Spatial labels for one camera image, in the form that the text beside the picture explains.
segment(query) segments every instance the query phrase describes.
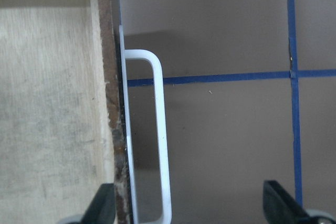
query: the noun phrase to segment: brown wooden edge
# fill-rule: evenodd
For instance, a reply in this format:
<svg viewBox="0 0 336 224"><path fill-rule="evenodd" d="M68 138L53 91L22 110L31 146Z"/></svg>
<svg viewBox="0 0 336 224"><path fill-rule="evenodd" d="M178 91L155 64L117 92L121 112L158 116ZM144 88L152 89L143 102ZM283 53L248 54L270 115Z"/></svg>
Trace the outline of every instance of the brown wooden edge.
<svg viewBox="0 0 336 224"><path fill-rule="evenodd" d="M114 186L118 223L133 223L129 187L120 59L119 0L98 0L107 109L114 146Z"/></svg>

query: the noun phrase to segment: worn wooden edge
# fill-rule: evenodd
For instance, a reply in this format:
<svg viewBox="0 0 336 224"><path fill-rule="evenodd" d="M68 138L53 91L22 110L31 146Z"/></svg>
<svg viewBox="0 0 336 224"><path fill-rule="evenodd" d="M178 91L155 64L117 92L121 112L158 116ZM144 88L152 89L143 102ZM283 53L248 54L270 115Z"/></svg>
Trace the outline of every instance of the worn wooden edge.
<svg viewBox="0 0 336 224"><path fill-rule="evenodd" d="M119 0L98 0L109 126L114 147L114 186L118 223L133 223L121 73Z"/></svg>

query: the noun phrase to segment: gray surface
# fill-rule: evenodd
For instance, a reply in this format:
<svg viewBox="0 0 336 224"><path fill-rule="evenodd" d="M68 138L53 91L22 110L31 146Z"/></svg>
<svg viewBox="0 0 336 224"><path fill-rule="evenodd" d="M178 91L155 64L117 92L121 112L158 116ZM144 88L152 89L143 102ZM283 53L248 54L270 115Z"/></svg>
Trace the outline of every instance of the gray surface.
<svg viewBox="0 0 336 224"><path fill-rule="evenodd" d="M336 216L336 78L300 80L303 201Z"/></svg>
<svg viewBox="0 0 336 224"><path fill-rule="evenodd" d="M287 0L120 0L126 48L153 51L165 77L289 69ZM147 78L141 63L130 78Z"/></svg>
<svg viewBox="0 0 336 224"><path fill-rule="evenodd" d="M336 68L335 0L296 0L299 69Z"/></svg>
<svg viewBox="0 0 336 224"><path fill-rule="evenodd" d="M160 214L152 87L130 88L140 219ZM165 86L172 223L266 223L264 179L292 194L289 80Z"/></svg>

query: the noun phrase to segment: white handle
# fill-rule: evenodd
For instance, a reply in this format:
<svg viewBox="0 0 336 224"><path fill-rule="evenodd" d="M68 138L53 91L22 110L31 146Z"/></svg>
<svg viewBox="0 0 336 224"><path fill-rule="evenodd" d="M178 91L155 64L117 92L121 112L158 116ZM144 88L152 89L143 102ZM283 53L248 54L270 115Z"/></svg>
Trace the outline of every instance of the white handle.
<svg viewBox="0 0 336 224"><path fill-rule="evenodd" d="M120 30L120 49L121 49L121 65L122 65L121 67L123 78L125 122L126 122L128 161L129 161L130 184L131 184L133 222L134 224L139 224L138 203L137 203L137 194L135 189L135 177L134 177L132 139L131 139L131 123L130 123L130 111L129 111L129 99L128 99L126 61L125 61L126 59L148 61L152 66L154 77L155 114L156 114L157 139L159 148L162 214L158 220L153 222L147 222L144 224L170 224L172 220L172 203L170 195L166 119L164 109L163 77L162 77L161 64L156 55L147 50L140 50L140 49L125 50L122 26L120 26L119 30Z"/></svg>

